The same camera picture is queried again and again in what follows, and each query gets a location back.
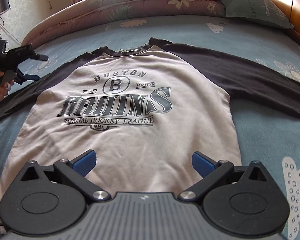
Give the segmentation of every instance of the wallpaper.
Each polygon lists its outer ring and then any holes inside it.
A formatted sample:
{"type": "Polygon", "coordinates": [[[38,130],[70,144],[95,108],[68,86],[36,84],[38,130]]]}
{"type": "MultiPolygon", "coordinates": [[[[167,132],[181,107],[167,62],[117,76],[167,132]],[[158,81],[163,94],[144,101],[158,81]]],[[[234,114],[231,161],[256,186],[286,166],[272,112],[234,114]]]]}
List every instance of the wallpaper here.
{"type": "MultiPolygon", "coordinates": [[[[11,9],[2,14],[4,28],[22,42],[33,27],[50,15],[48,0],[9,0],[11,9]]],[[[9,43],[9,49],[20,46],[5,30],[0,31],[3,39],[9,43]]]]}

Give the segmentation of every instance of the metal screw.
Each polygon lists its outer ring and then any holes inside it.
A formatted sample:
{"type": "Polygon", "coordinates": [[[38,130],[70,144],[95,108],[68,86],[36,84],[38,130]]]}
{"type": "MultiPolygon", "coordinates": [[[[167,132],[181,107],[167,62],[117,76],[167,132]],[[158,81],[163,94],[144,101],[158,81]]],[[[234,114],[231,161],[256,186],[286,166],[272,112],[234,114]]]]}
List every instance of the metal screw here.
{"type": "Polygon", "coordinates": [[[92,196],[96,199],[105,199],[109,196],[109,193],[103,190],[98,190],[94,192],[92,196]]]}
{"type": "Polygon", "coordinates": [[[192,191],[184,191],[180,194],[180,197],[183,198],[183,199],[193,199],[196,196],[197,195],[192,191]]]}

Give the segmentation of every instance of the blue bedsheet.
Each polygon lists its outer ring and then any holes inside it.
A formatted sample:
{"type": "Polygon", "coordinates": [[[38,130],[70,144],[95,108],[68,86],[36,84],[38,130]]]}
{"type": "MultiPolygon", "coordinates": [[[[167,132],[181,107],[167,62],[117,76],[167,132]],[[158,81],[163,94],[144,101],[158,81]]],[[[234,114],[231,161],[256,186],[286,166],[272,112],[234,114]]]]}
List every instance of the blue bedsheet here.
{"type": "MultiPolygon", "coordinates": [[[[151,36],[243,57],[300,82],[300,47],[280,30],[205,16],[149,17],[96,26],[39,47],[36,51],[48,55],[48,62],[27,60],[19,67],[24,73],[42,77],[84,52],[101,46],[128,50],[144,45],[151,36]],[[123,22],[128,22],[124,24],[127,27],[120,26],[123,22]]],[[[14,85],[12,91],[23,86],[14,85]]],[[[0,176],[30,108],[0,121],[0,176]]],[[[243,165],[255,159],[263,162],[293,206],[284,236],[300,240],[300,191],[296,195],[300,188],[300,120],[244,100],[231,101],[231,112],[243,165]]]]}

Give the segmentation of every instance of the floral comforter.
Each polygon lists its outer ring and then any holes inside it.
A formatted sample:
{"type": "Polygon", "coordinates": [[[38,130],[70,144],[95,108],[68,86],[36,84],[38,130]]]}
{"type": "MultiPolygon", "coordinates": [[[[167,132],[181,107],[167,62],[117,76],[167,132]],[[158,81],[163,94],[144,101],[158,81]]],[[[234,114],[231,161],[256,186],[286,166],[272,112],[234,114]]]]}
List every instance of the floral comforter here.
{"type": "Polygon", "coordinates": [[[225,8],[219,0],[83,0],[39,23],[22,45],[37,48],[66,34],[109,22],[171,15],[225,18],[225,8]]]}

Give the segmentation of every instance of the gray plastic plate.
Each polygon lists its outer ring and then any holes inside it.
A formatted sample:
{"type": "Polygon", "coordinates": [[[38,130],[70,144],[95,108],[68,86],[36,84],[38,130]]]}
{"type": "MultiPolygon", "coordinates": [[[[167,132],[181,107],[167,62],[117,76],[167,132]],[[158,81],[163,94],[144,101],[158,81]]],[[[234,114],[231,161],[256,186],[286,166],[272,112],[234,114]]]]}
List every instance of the gray plastic plate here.
{"type": "MultiPolygon", "coordinates": [[[[92,204],[71,228],[42,240],[235,240],[205,221],[195,204],[172,193],[117,193],[113,200],[92,204]]],[[[9,232],[2,240],[29,240],[9,232]]],[[[275,234],[263,240],[284,240],[275,234]]]]}

